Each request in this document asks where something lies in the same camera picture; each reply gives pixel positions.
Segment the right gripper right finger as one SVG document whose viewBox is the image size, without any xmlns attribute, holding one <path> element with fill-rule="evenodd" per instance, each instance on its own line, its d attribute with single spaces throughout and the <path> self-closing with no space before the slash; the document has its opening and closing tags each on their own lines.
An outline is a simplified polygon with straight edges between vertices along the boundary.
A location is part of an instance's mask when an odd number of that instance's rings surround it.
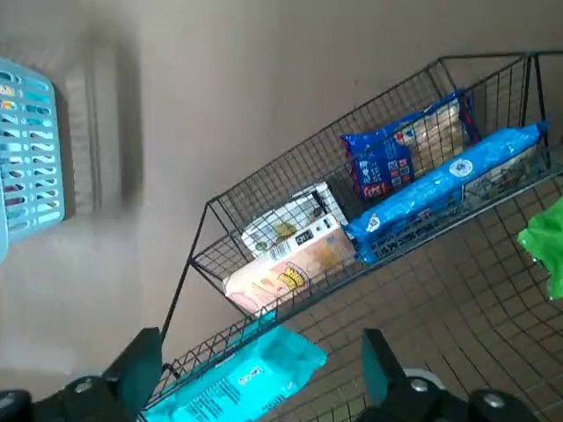
<svg viewBox="0 0 563 422">
<path fill-rule="evenodd" d="M 407 375 L 378 329 L 362 333 L 362 372 L 369 405 L 358 421 L 536 421 L 517 397 L 477 389 L 466 400 L 421 375 Z"/>
</svg>

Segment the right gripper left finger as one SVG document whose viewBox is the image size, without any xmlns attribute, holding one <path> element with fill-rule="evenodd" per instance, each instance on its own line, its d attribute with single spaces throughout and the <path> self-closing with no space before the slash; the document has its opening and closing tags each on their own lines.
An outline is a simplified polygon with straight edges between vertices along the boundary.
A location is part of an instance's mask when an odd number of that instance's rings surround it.
<svg viewBox="0 0 563 422">
<path fill-rule="evenodd" d="M 163 372 L 157 327 L 141 329 L 101 375 L 86 375 L 39 401 L 23 389 L 1 392 L 2 421 L 134 421 Z"/>
</svg>

